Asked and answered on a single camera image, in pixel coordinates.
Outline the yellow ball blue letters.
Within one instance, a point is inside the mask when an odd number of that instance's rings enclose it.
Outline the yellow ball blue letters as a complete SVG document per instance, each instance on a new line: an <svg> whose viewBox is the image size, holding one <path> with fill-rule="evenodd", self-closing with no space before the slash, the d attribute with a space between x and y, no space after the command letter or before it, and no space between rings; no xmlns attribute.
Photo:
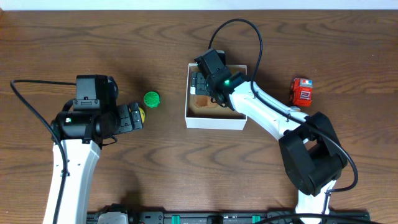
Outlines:
<svg viewBox="0 0 398 224"><path fill-rule="evenodd" d="M139 112L140 112L141 120L144 123L145 118L146 118L145 111L142 108L139 108Z"/></svg>

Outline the brown plush capybara toy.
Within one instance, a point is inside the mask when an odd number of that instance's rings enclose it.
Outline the brown plush capybara toy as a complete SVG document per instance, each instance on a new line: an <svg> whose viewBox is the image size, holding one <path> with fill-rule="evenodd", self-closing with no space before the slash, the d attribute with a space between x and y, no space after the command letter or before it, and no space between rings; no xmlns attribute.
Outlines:
<svg viewBox="0 0 398 224"><path fill-rule="evenodd" d="M217 103L213 103L209 96L204 96L204 95L195 95L193 97L193 104L197 108L211 109L211 108L217 108L218 107L218 104Z"/></svg>

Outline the red toy car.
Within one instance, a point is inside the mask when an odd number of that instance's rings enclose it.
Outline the red toy car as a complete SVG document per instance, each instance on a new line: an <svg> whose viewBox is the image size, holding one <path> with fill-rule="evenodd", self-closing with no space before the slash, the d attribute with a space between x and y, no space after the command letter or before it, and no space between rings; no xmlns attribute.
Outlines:
<svg viewBox="0 0 398 224"><path fill-rule="evenodd" d="M309 107L312 104L313 81L307 78L295 78L290 86L289 101L295 106Z"/></svg>

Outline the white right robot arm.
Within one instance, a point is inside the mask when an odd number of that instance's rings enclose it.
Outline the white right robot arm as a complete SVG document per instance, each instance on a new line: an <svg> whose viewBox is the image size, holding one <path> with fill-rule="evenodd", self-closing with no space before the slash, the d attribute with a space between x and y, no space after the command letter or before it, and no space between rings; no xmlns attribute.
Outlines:
<svg viewBox="0 0 398 224"><path fill-rule="evenodd" d="M285 172L298 189L295 212L300 215L299 220L325 222L336 181L352 162L326 115L317 112L309 116L284 105L241 72L192 72L190 92L209 96L216 104L253 119L278 140Z"/></svg>

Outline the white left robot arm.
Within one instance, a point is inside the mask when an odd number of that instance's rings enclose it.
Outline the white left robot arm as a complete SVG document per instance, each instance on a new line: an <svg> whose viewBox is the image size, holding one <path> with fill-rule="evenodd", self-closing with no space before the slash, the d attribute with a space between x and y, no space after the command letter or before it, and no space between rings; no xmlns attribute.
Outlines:
<svg viewBox="0 0 398 224"><path fill-rule="evenodd" d="M106 113L68 111L52 121L62 148L53 145L53 174L44 223L85 223L91 182L105 139L143 128L145 112L138 103Z"/></svg>

